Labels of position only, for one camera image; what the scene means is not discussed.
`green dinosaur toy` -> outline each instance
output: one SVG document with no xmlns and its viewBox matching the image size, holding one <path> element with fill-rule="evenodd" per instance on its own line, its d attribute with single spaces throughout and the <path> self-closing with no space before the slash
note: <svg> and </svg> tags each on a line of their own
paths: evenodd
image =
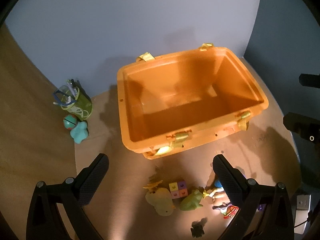
<svg viewBox="0 0 320 240">
<path fill-rule="evenodd" d="M 180 209 L 182 211 L 190 211 L 198 207 L 203 207 L 203 205 L 200 204 L 202 198 L 203 194 L 198 189 L 194 189 L 189 196 L 182 200 Z"/>
</svg>

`teal toy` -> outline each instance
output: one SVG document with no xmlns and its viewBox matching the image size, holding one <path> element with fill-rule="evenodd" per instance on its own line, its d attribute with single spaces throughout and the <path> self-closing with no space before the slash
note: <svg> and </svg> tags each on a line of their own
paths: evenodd
<svg viewBox="0 0 320 240">
<path fill-rule="evenodd" d="M 78 120 L 73 114 L 68 114 L 63 119 L 64 127 L 67 128 L 68 130 L 72 130 L 73 128 L 75 128 L 77 123 L 78 123 Z"/>
<path fill-rule="evenodd" d="M 82 140 L 86 139 L 89 135 L 87 130 L 88 124 L 86 122 L 79 122 L 76 127 L 74 127 L 70 135 L 75 141 L 75 143 L 81 143 Z"/>
<path fill-rule="evenodd" d="M 202 198 L 203 194 L 198 189 L 194 189 L 189 196 L 182 200 L 180 210 L 191 211 L 203 207 L 203 205 L 200 204 Z"/>
</svg>

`black cable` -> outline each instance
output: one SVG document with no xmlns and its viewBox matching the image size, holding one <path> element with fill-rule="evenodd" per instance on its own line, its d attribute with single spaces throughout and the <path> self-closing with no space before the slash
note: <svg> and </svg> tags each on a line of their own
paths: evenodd
<svg viewBox="0 0 320 240">
<path fill-rule="evenodd" d="M 304 223 L 307 223 L 307 222 L 308 222 L 308 220 L 302 222 L 301 224 L 298 224 L 297 226 L 294 226 L 294 228 L 297 228 L 298 226 L 301 226 L 301 225 L 303 225 Z"/>
</svg>

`purple block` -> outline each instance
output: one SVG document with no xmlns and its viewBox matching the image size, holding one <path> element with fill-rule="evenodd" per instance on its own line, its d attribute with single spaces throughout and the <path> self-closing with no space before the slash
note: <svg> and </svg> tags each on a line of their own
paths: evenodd
<svg viewBox="0 0 320 240">
<path fill-rule="evenodd" d="M 178 182 L 178 190 L 187 188 L 187 184 L 185 181 Z"/>
</svg>

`brown side panel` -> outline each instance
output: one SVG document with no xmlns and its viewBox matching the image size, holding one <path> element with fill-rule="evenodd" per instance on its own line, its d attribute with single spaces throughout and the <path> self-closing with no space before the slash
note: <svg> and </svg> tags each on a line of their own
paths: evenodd
<svg viewBox="0 0 320 240">
<path fill-rule="evenodd" d="M 53 105 L 55 87 L 0 28 L 0 210 L 19 239 L 38 181 L 76 176 L 74 142 L 66 113 Z"/>
</svg>

